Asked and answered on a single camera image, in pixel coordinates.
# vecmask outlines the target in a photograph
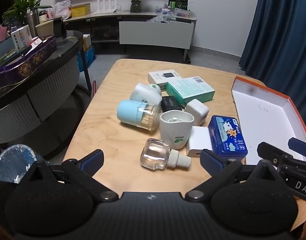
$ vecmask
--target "green product box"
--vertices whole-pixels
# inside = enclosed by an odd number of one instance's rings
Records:
[[[175,10],[175,8],[179,8],[182,10],[188,10],[189,0],[169,0],[168,8],[171,10]]]
[[[167,82],[166,92],[169,96],[175,96],[180,105],[186,106],[193,99],[202,103],[212,100],[215,90],[202,78],[190,77]]]

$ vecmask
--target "black power adapter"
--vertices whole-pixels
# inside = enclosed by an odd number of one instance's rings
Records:
[[[175,96],[162,97],[161,108],[164,113],[170,110],[182,110]]]

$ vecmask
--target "white router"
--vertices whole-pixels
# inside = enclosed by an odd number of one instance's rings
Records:
[[[111,0],[109,0],[109,8],[105,8],[105,0],[102,2],[102,9],[100,7],[100,0],[97,0],[97,11],[93,14],[101,14],[101,13],[113,13],[117,10],[117,0],[114,0],[114,5],[112,8]]]

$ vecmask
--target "white bottle cap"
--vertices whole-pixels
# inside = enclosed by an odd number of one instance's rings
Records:
[[[175,168],[176,166],[189,168],[191,163],[191,157],[180,155],[179,151],[177,150],[171,150],[169,160],[167,161],[167,166],[171,168]]]
[[[130,96],[130,100],[159,105],[162,97],[146,85],[138,83]]]

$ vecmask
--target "gray floor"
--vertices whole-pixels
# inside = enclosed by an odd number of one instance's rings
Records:
[[[126,47],[126,52],[124,52],[124,46],[109,44],[102,46],[102,48],[101,46],[96,46],[95,49],[97,54],[96,59],[89,67],[88,71],[91,82],[96,80],[97,86],[101,85],[112,65],[122,58],[149,59],[176,63],[182,63],[183,58],[182,52],[174,48],[128,45]],[[238,58],[232,59],[232,57],[227,55],[224,55],[224,57],[211,55],[201,52],[200,49],[189,51],[189,56],[192,65],[245,75],[245,72],[242,71],[238,65]],[[83,72],[80,73],[79,84],[87,87]],[[62,163],[66,150],[67,149],[62,151],[50,162],[53,165]]]

